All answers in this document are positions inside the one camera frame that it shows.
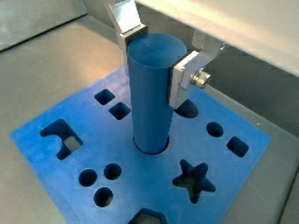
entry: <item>star-shaped hole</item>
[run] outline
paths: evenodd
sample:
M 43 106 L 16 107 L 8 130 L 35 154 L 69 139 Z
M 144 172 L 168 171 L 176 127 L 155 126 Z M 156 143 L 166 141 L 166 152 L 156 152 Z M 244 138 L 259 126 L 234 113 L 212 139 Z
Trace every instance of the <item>star-shaped hole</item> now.
M 187 188 L 191 203 L 196 204 L 202 191 L 211 193 L 216 191 L 215 185 L 206 178 L 208 165 L 202 163 L 192 167 L 184 159 L 180 161 L 180 165 L 182 175 L 172 180 L 172 184 Z

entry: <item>blue foam board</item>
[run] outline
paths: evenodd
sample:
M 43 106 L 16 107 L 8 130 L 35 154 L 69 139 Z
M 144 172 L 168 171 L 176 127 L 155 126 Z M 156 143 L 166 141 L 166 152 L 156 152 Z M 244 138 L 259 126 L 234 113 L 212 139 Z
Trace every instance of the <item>blue foam board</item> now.
M 190 99 L 199 115 L 184 118 L 174 113 L 170 144 L 155 156 L 139 151 L 133 143 L 123 67 L 12 133 L 68 223 L 137 223 L 139 214 L 158 217 L 163 224 L 220 222 L 270 137 L 202 90 L 194 89 Z M 216 123 L 223 133 L 218 133 L 219 127 L 208 132 L 210 123 Z M 76 150 L 57 156 L 65 147 L 71 149 L 73 139 Z M 183 161 L 190 168 L 208 166 L 206 177 L 216 187 L 215 192 L 200 192 L 198 203 L 191 202 L 187 188 L 174 185 L 183 174 Z M 105 175 L 111 164 L 121 169 L 115 179 Z M 88 169 L 93 174 L 80 176 Z

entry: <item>white panel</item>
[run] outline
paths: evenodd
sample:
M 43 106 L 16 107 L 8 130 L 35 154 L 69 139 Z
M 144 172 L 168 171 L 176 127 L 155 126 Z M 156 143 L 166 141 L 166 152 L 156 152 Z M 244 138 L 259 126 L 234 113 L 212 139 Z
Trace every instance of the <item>white panel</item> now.
M 299 76 L 298 0 L 136 0 Z
M 85 13 L 80 0 L 0 0 L 0 51 Z

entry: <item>gray wall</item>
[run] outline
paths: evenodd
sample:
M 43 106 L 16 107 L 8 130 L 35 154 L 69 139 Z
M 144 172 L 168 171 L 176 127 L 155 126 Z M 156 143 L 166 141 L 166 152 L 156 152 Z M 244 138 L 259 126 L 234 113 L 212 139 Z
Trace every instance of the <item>gray wall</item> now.
M 0 1 L 0 52 L 85 13 L 80 0 Z

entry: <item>circular hole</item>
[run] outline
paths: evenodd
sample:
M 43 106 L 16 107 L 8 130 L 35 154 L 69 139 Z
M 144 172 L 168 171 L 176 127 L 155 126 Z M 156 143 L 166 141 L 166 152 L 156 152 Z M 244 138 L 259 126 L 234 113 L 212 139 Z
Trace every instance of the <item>circular hole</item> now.
M 174 112 L 186 118 L 194 118 L 199 115 L 199 110 L 191 100 L 186 100 Z
M 117 179 L 121 174 L 121 168 L 117 164 L 108 164 L 104 170 L 107 179 Z
M 79 175 L 79 183 L 83 186 L 92 186 L 93 183 L 96 182 L 97 179 L 97 174 L 93 170 L 87 169 L 85 171 L 83 171 Z
M 99 207 L 107 207 L 111 204 L 113 199 L 113 193 L 107 187 L 101 187 L 97 189 L 95 193 L 95 203 Z
M 223 135 L 223 128 L 215 122 L 208 123 L 207 131 L 214 137 L 222 137 L 222 135 Z

